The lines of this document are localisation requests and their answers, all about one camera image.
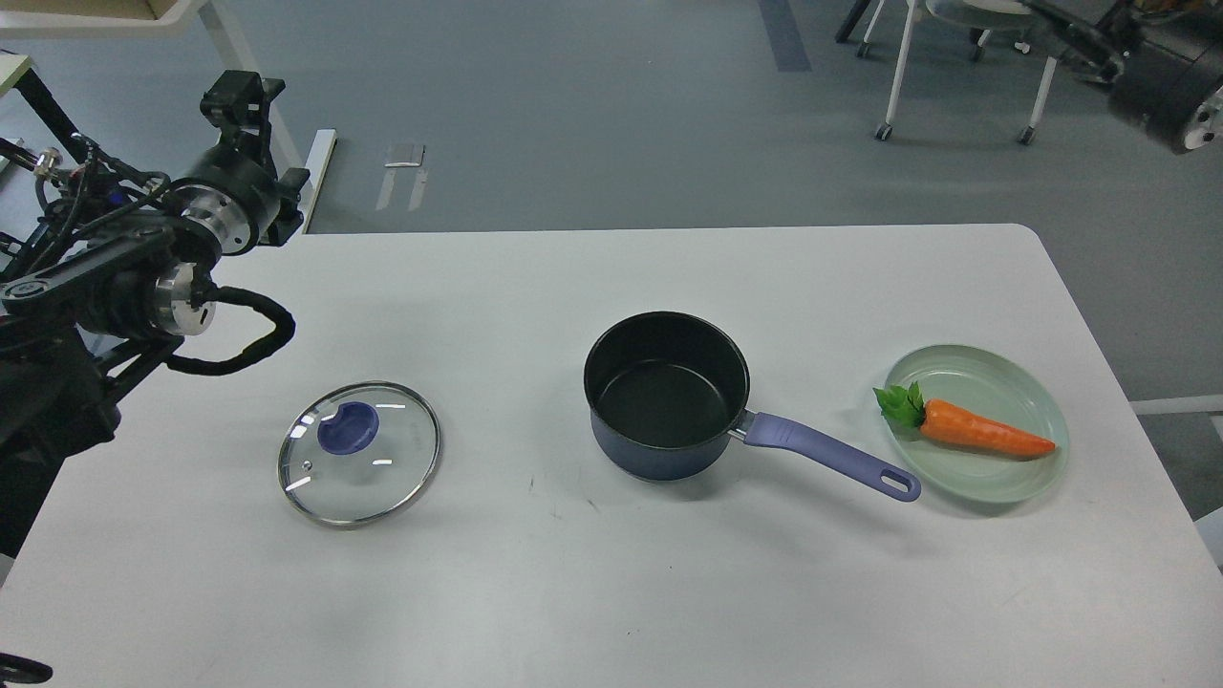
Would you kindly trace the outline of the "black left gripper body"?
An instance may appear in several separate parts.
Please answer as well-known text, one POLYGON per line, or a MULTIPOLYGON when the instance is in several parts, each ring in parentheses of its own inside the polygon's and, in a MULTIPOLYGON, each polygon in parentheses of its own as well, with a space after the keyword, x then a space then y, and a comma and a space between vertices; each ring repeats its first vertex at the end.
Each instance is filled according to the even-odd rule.
POLYGON ((303 224, 306 167, 280 176, 232 148, 212 148, 172 182, 179 215, 210 232, 223 255, 283 247, 303 224))

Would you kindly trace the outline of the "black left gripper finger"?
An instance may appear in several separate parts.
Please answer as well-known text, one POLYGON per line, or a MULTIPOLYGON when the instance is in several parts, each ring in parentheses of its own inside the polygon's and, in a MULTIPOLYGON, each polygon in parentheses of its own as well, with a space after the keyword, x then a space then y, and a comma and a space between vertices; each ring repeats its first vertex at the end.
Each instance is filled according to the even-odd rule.
POLYGON ((226 70, 201 97, 201 114, 218 131, 218 144, 249 160, 272 158, 272 103, 287 83, 249 71, 226 70))

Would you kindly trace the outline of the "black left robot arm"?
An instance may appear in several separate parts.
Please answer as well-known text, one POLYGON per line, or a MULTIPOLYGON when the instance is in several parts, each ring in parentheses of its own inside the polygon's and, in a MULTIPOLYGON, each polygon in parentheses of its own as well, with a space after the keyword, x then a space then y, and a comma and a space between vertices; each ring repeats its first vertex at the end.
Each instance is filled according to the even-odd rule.
POLYGON ((20 554, 64 462, 113 440, 119 402, 161 367, 223 378, 294 337, 287 309, 218 286, 226 255, 283 247, 303 222, 309 170, 279 170, 283 81, 227 70, 201 99, 214 145, 179 178, 139 170, 79 132, 39 75, 12 83, 56 136, 2 156, 33 175, 26 240, 2 235, 2 556, 20 554))

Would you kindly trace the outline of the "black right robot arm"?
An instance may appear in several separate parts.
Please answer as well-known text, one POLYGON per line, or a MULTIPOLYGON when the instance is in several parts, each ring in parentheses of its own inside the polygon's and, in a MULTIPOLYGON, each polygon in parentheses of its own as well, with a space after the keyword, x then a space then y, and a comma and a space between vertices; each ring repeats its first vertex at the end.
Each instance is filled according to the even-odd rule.
POLYGON ((1110 1, 1097 20, 1058 1, 1025 6, 1113 117, 1174 154, 1221 142, 1221 2, 1110 1))

